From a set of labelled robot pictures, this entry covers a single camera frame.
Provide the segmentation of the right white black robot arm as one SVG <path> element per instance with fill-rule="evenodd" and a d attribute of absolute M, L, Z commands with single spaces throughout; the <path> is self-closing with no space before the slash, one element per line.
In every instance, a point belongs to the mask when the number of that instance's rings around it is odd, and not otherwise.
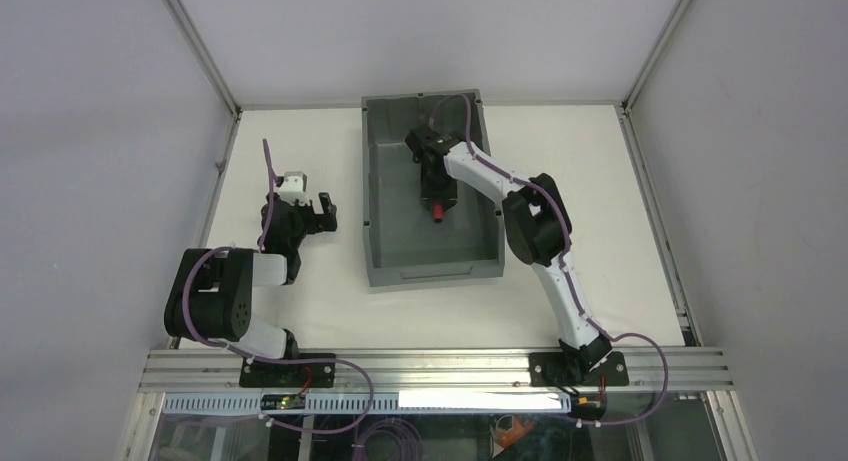
<path fill-rule="evenodd" d="M 584 380 L 612 347 L 570 266 L 572 227 L 555 181 L 544 173 L 520 178 L 471 141 L 427 126 L 411 131 L 405 143 L 420 166 L 420 197 L 435 222 L 456 204 L 460 182 L 500 209 L 508 247 L 531 266 L 554 311 L 564 356 L 560 371 L 571 382 Z"/>

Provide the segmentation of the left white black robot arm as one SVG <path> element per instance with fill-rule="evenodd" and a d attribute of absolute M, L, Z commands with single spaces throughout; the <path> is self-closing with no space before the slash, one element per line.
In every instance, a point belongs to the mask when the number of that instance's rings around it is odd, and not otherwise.
<path fill-rule="evenodd" d="M 275 194 L 262 208 L 270 224 L 258 249 L 193 248 L 184 251 L 164 308 L 164 327 L 172 337 L 230 349 L 253 360 L 300 358 L 294 334 L 253 317 L 253 290 L 295 283 L 304 239 L 338 228 L 330 194 L 310 201 L 288 201 Z"/>

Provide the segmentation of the grey plastic storage bin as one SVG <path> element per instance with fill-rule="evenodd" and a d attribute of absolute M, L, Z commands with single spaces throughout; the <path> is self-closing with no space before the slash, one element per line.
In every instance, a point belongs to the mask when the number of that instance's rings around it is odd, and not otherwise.
<path fill-rule="evenodd" d="M 366 96 L 361 101 L 363 241 L 373 287 L 502 276 L 499 206 L 463 182 L 442 222 L 421 199 L 420 166 L 405 143 L 415 128 L 471 135 L 491 151 L 479 90 Z"/>

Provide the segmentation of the small green circuit board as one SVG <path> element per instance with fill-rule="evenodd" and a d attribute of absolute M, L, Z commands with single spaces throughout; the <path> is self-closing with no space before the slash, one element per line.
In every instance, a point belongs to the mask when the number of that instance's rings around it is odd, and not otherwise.
<path fill-rule="evenodd" d="M 306 397 L 298 394 L 266 394 L 260 401 L 262 411 L 302 410 L 306 406 Z"/>

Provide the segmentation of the orange object under table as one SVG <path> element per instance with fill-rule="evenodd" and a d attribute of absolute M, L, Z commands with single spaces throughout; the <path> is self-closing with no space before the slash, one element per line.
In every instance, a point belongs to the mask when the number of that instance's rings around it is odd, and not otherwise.
<path fill-rule="evenodd" d="M 517 415 L 498 417 L 491 428 L 492 440 L 495 446 L 506 449 L 534 429 L 534 423 L 529 418 Z"/>

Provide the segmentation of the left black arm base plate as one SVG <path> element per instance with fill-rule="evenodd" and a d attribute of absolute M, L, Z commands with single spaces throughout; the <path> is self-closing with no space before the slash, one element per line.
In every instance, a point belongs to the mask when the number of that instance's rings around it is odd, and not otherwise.
<path fill-rule="evenodd" d="M 336 356 L 333 353 L 305 353 L 299 364 L 272 364 L 244 361 L 238 385 L 241 388 L 332 388 L 335 381 Z"/>

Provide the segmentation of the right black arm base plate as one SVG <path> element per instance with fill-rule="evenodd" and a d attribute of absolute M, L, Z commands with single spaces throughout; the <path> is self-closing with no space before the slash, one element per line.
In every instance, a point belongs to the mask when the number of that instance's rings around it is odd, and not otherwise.
<path fill-rule="evenodd" d="M 531 352 L 528 355 L 530 384 L 533 387 L 623 387 L 630 384 L 625 357 L 612 351 L 599 366 L 582 373 L 560 352 Z"/>

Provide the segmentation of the aluminium extrusion rail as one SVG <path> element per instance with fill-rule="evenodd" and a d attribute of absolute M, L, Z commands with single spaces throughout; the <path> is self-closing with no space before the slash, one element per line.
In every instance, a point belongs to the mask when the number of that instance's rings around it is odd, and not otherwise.
<path fill-rule="evenodd" d="M 547 368 L 532 360 L 534 349 L 361 349 L 336 351 L 333 390 L 364 392 L 364 376 L 378 392 L 406 389 L 541 390 Z M 223 393 L 239 389 L 250 372 L 241 357 L 211 349 L 153 350 L 142 371 L 141 393 Z M 708 347 L 619 347 L 595 371 L 610 392 L 672 393 L 732 391 L 722 351 Z"/>

